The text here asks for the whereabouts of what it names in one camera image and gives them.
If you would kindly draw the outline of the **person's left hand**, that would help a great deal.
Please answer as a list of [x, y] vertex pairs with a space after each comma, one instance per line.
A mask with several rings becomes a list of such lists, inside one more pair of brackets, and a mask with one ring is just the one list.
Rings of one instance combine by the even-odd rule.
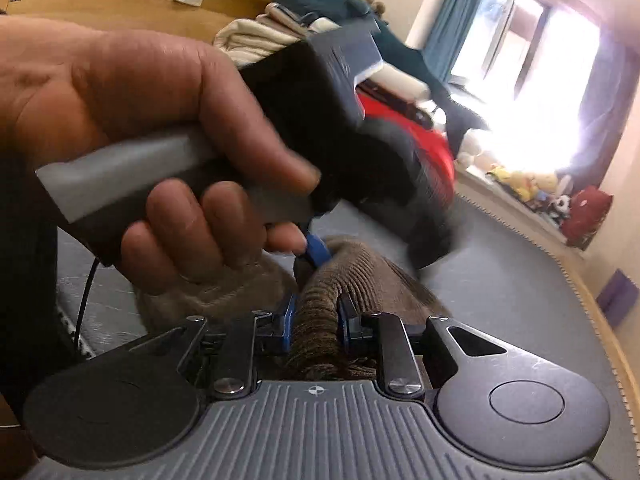
[[222, 160], [291, 210], [320, 180], [208, 44], [2, 18], [2, 165], [34, 174], [71, 222], [144, 197], [119, 247], [118, 268], [136, 286], [156, 295], [266, 250], [306, 249], [299, 228], [270, 223], [242, 185], [216, 177], [191, 191], [186, 174]]

